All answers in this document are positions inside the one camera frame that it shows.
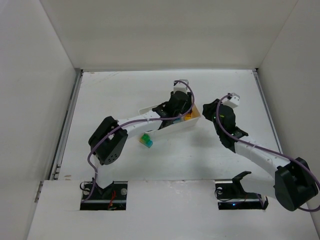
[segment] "black bracket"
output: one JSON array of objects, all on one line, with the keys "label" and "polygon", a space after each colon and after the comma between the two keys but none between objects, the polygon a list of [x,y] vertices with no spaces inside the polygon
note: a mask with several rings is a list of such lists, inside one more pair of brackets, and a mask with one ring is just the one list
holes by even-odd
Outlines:
[{"label": "black bracket", "polygon": [[239,173],[237,176],[235,176],[234,178],[232,178],[232,182],[235,186],[235,190],[237,190],[237,193],[238,194],[245,194],[245,190],[244,188],[242,187],[241,183],[240,183],[240,180],[242,180],[245,176],[251,174],[250,171],[243,171],[241,173]]},{"label": "black bracket", "polygon": [[[156,112],[161,118],[174,118],[187,111],[191,105],[191,94],[185,94],[182,91],[171,92],[169,101],[165,101],[154,107],[152,111]],[[164,120],[159,129],[163,129],[174,123],[174,120]]]},{"label": "black bracket", "polygon": [[[112,116],[106,117],[89,139],[91,149],[118,126],[118,122]],[[119,158],[127,138],[127,131],[121,128],[116,131],[112,139],[107,138],[93,154],[99,159],[101,165],[112,164]]]},{"label": "black bracket", "polygon": [[[235,140],[228,135],[226,135],[218,125],[216,121],[216,110],[217,105],[220,100],[216,99],[212,103],[204,104],[203,105],[203,111],[202,115],[205,117],[205,119],[213,122],[214,128],[216,131],[216,134],[219,136],[220,142],[223,146],[225,146],[227,149],[230,149],[232,152],[236,152],[235,150]],[[241,130],[236,126],[236,115],[234,113],[234,110],[229,107],[225,106],[223,104],[220,105],[219,108],[219,120],[224,127],[224,129],[237,139],[242,138],[243,136],[248,136],[248,133]]]}]

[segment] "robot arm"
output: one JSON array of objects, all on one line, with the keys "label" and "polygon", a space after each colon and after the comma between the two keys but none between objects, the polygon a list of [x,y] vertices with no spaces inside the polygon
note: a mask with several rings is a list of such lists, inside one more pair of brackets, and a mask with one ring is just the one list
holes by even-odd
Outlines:
[{"label": "robot arm", "polygon": [[[203,105],[202,114],[207,120],[213,122],[221,143],[234,153],[260,166],[272,177],[271,181],[260,181],[251,179],[249,177],[251,172],[242,172],[234,177],[230,183],[237,188],[239,193],[260,193],[270,196],[277,199],[289,211],[296,210],[318,194],[315,181],[299,165],[290,162],[287,158],[256,148],[261,145],[252,139],[248,133],[236,126],[236,116],[233,108],[237,107],[240,102],[240,98],[236,94],[230,95],[228,100],[220,105],[219,120],[230,135],[251,143],[251,145],[237,141],[225,134],[216,120],[219,101],[219,99],[216,99],[212,103]],[[305,160],[300,157],[296,160],[309,169]]]},{"label": "robot arm", "polygon": [[175,118],[178,118],[180,114],[188,111],[192,105],[192,95],[188,92],[187,85],[181,82],[185,82],[188,85],[188,80],[177,81],[173,87],[169,101],[161,103],[145,114],[119,120],[108,116],[102,121],[88,141],[91,150],[115,128],[128,122],[134,124],[121,127],[104,140],[94,151],[93,154],[101,165],[109,165],[117,160],[127,139],[136,135],[142,135],[145,132],[165,128],[173,124]]}]

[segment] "small white container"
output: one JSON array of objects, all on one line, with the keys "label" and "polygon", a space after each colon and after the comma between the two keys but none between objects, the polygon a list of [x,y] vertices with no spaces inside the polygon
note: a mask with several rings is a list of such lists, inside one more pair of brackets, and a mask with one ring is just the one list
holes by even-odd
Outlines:
[{"label": "small white container", "polygon": [[[149,112],[151,109],[155,108],[156,106],[158,106],[158,105],[154,105],[154,106],[140,109],[139,114],[140,115],[145,114],[145,113]],[[148,131],[146,133],[150,136],[150,139],[153,141],[154,139],[156,139],[156,137],[160,137],[165,134],[169,134],[169,133],[172,133],[172,132],[175,132],[175,131],[178,131],[181,129],[186,129],[186,128],[189,128],[189,127],[196,125],[196,123],[200,117],[201,117],[201,115],[199,113],[199,110],[197,109],[196,105],[194,105],[192,108],[191,119],[188,119],[188,120],[182,119],[181,122],[171,124],[170,126],[164,127],[160,130]]]}]

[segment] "purple cable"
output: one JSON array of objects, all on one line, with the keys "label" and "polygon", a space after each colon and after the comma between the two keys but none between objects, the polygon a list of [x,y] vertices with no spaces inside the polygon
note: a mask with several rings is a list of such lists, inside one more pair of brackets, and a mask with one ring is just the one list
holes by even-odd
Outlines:
[{"label": "purple cable", "polygon": [[[220,105],[222,103],[222,101],[224,99],[226,99],[227,97],[231,97],[232,94],[227,94],[225,95],[223,98],[220,99],[220,101],[218,102],[217,106],[216,106],[216,115],[215,115],[215,118],[216,118],[216,122],[218,123],[219,127],[221,128],[221,130],[230,138],[232,138],[233,140],[237,141],[237,142],[241,142],[243,144],[247,144],[251,147],[254,147],[256,149],[260,149],[260,150],[263,150],[265,152],[269,152],[269,153],[272,153],[272,154],[275,154],[275,155],[278,155],[278,156],[281,156],[281,157],[284,157],[288,160],[290,160],[291,162],[294,162],[295,164],[298,164],[303,170],[305,170],[312,178],[313,180],[315,181],[315,184],[317,185],[318,189],[320,189],[320,182],[319,180],[316,178],[316,176],[307,168],[305,167],[302,163],[300,163],[299,161],[295,160],[294,158],[288,156],[288,155],[285,155],[285,154],[282,154],[280,152],[277,152],[277,151],[273,151],[273,150],[270,150],[270,149],[267,149],[265,147],[262,147],[262,146],[257,146],[257,145],[254,145],[250,142],[247,142],[247,141],[244,141],[244,140],[241,140],[239,138],[236,138],[235,136],[232,136],[231,134],[229,134],[225,129],[224,127],[222,126],[221,122],[220,122],[220,118],[219,118],[219,108],[220,108]],[[306,211],[306,212],[309,212],[309,213],[314,213],[314,212],[317,212],[320,210],[320,205],[315,208],[315,209],[305,209],[305,208],[302,208],[302,207],[298,207],[298,209],[302,210],[302,211]]]},{"label": "purple cable", "polygon": [[260,195],[258,193],[256,193],[256,196],[258,197],[261,207],[264,208],[264,202],[262,201],[262,198],[260,197]]},{"label": "purple cable", "polygon": [[115,129],[113,129],[112,131],[110,131],[107,135],[105,135],[91,150],[91,152],[89,153],[88,157],[87,157],[87,162],[89,163],[89,165],[94,169],[94,179],[93,179],[93,183],[92,183],[92,188],[91,188],[91,191],[88,195],[88,197],[84,200],[81,201],[81,203],[84,203],[85,201],[87,201],[89,198],[91,198],[93,192],[94,192],[94,189],[96,187],[96,183],[97,183],[97,178],[98,178],[98,169],[96,168],[95,165],[93,165],[93,163],[90,161],[90,158],[92,156],[92,154],[97,150],[97,148],[112,134],[114,134],[116,131],[118,131],[120,128],[123,128],[124,126],[127,126],[129,124],[134,124],[134,123],[140,123],[140,122],[148,122],[148,121],[169,121],[169,120],[176,120],[176,119],[179,119],[179,118],[182,118],[184,117],[185,115],[187,115],[191,110],[192,108],[194,107],[195,105],[195,95],[194,95],[194,92],[192,91],[192,89],[189,87],[189,85],[187,83],[185,83],[184,81],[181,81],[181,80],[176,80],[174,81],[174,83],[182,83],[184,84],[190,91],[191,93],[191,96],[192,96],[192,104],[191,104],[191,107],[182,115],[179,115],[179,116],[175,116],[175,117],[160,117],[160,118],[150,118],[150,119],[137,119],[137,120],[132,120],[132,121],[127,121],[125,122],[124,124],[121,124],[120,126],[117,126]]}]

